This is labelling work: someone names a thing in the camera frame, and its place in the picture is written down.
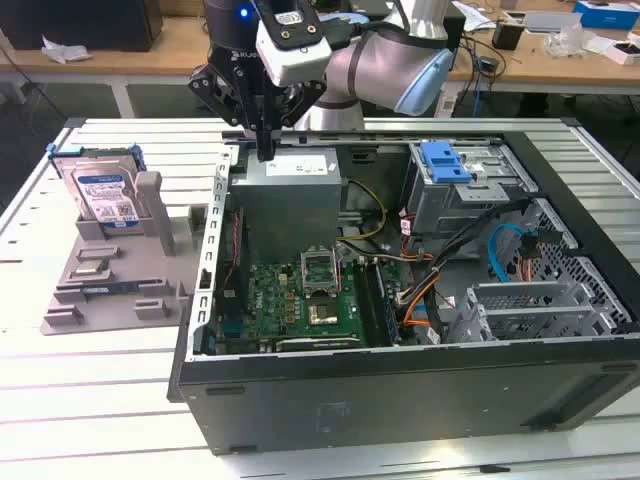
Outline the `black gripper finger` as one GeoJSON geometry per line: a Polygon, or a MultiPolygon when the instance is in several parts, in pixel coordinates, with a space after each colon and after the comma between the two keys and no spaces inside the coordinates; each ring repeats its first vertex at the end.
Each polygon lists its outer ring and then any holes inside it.
{"type": "Polygon", "coordinates": [[[259,161],[267,160],[267,129],[261,96],[248,70],[231,67],[225,79],[212,64],[202,65],[189,79],[189,89],[220,118],[231,126],[241,126],[245,136],[255,142],[259,161]]]}
{"type": "Polygon", "coordinates": [[[266,81],[266,160],[274,158],[282,127],[292,127],[326,91],[326,83],[306,81],[290,87],[276,87],[266,81]]]}

